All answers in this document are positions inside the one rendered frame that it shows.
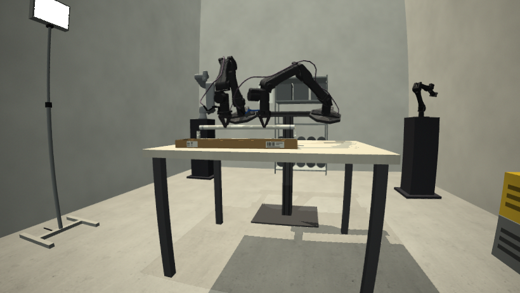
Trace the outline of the tan open cardboard box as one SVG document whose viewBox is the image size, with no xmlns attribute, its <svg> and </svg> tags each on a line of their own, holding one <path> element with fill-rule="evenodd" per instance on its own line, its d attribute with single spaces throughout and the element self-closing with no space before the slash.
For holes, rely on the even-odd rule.
<svg viewBox="0 0 520 293">
<path fill-rule="evenodd" d="M 175 140 L 175 147 L 297 149 L 297 139 L 182 139 Z"/>
</svg>

